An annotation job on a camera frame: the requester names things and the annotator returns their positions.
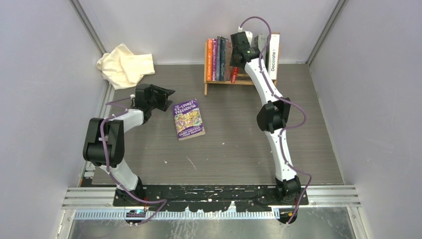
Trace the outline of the purple yellow treehouse book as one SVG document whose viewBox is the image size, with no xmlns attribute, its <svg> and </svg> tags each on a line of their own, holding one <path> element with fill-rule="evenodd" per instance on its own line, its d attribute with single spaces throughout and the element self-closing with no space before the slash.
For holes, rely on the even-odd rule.
<svg viewBox="0 0 422 239">
<path fill-rule="evenodd" d="M 172 106 L 177 139 L 179 141 L 205 134 L 205 128 L 196 99 Z"/>
</svg>

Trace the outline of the dark blue book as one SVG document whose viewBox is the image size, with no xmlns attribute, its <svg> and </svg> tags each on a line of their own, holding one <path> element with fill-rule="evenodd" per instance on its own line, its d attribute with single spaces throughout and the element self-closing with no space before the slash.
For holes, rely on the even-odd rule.
<svg viewBox="0 0 422 239">
<path fill-rule="evenodd" d="M 221 52 L 221 36 L 217 37 L 217 55 L 216 55 L 216 81 L 220 81 L 220 52 Z"/>
</svg>

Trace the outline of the wooden book rack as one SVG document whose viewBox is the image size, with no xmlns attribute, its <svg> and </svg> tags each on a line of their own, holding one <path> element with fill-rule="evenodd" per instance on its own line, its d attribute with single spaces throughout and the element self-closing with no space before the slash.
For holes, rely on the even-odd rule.
<svg viewBox="0 0 422 239">
<path fill-rule="evenodd" d="M 208 86 L 210 84 L 219 84 L 219 85 L 243 85 L 243 86 L 253 86 L 254 85 L 254 83 L 252 82 L 251 78 L 243 70 L 239 70 L 239 73 L 238 73 L 237 79 L 235 81 L 235 84 L 232 84 L 230 82 L 230 78 L 229 78 L 228 81 L 212 81 L 212 80 L 211 81 L 206 81 L 207 40 L 206 40 L 205 46 L 204 46 L 204 95 L 205 96 L 208 95 Z"/>
</svg>

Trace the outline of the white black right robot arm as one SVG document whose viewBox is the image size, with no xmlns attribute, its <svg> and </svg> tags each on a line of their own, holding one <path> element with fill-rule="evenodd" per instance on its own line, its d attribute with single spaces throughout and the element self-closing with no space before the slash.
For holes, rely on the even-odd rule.
<svg viewBox="0 0 422 239">
<path fill-rule="evenodd" d="M 232 34 L 230 64 L 243 69 L 257 90 L 262 108 L 257 114 L 258 127 L 269 141 L 275 163 L 275 195 L 284 205 L 291 203 L 301 193 L 301 183 L 292 169 L 285 127 L 291 105 L 283 98 L 270 78 L 257 47 L 252 47 L 244 31 Z"/>
</svg>

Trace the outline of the orange treehouse book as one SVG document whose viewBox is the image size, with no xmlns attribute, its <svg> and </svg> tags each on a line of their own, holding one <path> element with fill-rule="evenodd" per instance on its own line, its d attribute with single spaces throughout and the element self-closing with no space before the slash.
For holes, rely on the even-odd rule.
<svg viewBox="0 0 422 239">
<path fill-rule="evenodd" d="M 212 80 L 212 49 L 213 39 L 207 40 L 207 55 L 206 55 L 206 81 Z"/>
</svg>

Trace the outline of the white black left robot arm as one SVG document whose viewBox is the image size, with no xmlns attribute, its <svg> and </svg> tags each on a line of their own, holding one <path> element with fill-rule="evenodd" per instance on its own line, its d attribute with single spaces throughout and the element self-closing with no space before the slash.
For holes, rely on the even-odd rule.
<svg viewBox="0 0 422 239">
<path fill-rule="evenodd" d="M 153 84 L 140 84 L 134 94 L 126 98 L 131 102 L 123 112 L 107 118 L 89 121 L 83 158 L 102 169 L 116 184 L 116 195 L 134 206 L 146 203 L 146 193 L 139 176 L 124 160 L 124 135 L 127 131 L 148 122 L 155 109 L 165 112 L 171 105 L 169 97 L 175 90 Z"/>
</svg>

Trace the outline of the purple cartoon book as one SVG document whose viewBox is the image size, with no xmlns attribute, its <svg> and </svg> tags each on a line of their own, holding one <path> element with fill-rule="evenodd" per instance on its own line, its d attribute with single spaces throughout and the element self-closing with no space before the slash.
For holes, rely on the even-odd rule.
<svg viewBox="0 0 422 239">
<path fill-rule="evenodd" d="M 211 80 L 216 81 L 217 39 L 212 40 Z"/>
</svg>

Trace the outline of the floral white book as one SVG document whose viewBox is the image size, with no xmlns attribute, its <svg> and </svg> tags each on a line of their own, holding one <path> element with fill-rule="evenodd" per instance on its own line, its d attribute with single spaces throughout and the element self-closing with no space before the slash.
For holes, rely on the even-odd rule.
<svg viewBox="0 0 422 239">
<path fill-rule="evenodd" d="M 231 73 L 231 42 L 229 39 L 220 38 L 220 81 L 228 81 Z"/>
</svg>

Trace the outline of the grey ianra book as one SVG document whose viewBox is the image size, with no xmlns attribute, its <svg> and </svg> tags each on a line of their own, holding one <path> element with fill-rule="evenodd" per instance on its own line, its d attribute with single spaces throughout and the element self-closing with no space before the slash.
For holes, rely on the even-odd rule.
<svg viewBox="0 0 422 239">
<path fill-rule="evenodd" d="M 268 35 L 266 34 L 258 34 L 253 38 L 253 47 L 257 47 L 259 51 L 262 53 L 262 56 L 264 57 L 267 52 L 267 38 Z"/>
</svg>

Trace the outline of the white Decorate book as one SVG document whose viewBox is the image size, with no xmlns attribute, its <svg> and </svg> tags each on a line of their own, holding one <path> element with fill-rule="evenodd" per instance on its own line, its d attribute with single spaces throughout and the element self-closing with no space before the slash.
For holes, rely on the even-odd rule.
<svg viewBox="0 0 422 239">
<path fill-rule="evenodd" d="M 278 61 L 280 53 L 280 34 L 278 32 L 272 32 L 270 43 L 267 47 L 266 52 L 266 69 L 271 80 L 277 79 Z"/>
</svg>

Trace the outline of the red treehouse book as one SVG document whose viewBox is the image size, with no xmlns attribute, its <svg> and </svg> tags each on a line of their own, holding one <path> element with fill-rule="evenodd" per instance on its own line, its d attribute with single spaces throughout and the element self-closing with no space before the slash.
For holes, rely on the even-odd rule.
<svg viewBox="0 0 422 239">
<path fill-rule="evenodd" d="M 233 67 L 232 68 L 231 75 L 230 75 L 230 82 L 232 84 L 235 84 L 235 81 L 237 79 L 238 73 L 239 73 L 239 68 L 238 67 Z"/>
</svg>

